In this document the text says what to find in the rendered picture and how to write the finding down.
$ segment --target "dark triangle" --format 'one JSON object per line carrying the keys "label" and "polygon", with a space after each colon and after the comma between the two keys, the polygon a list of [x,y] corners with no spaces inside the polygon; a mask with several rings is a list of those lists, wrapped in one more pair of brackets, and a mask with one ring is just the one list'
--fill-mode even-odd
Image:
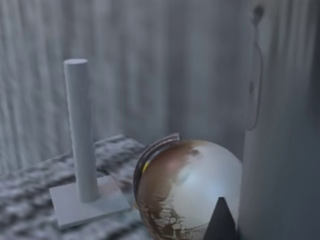
{"label": "dark triangle", "polygon": [[203,240],[237,240],[234,218],[224,197],[219,197]]}

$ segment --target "white pole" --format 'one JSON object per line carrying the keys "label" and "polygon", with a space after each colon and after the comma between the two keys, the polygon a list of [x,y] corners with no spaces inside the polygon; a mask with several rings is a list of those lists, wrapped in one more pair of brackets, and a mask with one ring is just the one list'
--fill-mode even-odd
{"label": "white pole", "polygon": [[99,194],[92,136],[88,61],[64,61],[64,75],[77,192],[81,202],[89,203],[96,200]]}

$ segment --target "white stand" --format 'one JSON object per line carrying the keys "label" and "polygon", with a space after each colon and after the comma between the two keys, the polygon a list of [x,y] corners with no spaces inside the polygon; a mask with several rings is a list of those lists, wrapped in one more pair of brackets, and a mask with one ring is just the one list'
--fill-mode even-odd
{"label": "white stand", "polygon": [[49,190],[61,229],[131,208],[111,176],[97,180],[87,67],[86,59],[64,62],[76,183]]}

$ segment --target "gray tabletop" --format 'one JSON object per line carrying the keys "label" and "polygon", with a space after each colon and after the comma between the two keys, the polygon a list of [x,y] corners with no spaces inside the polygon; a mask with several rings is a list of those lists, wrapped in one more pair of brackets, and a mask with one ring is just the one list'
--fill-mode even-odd
{"label": "gray tabletop", "polygon": [[[132,177],[144,145],[122,135],[95,144],[98,177],[110,174],[130,204]],[[0,178],[0,240],[150,240],[137,210],[60,230],[49,188],[75,181],[70,153]]]}

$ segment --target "gray background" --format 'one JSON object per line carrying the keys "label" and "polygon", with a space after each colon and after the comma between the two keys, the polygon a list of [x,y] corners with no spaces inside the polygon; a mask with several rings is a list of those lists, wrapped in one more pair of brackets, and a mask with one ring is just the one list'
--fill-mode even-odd
{"label": "gray background", "polygon": [[71,148],[63,60],[87,58],[94,139],[173,132],[242,157],[242,0],[1,0],[0,174]]}

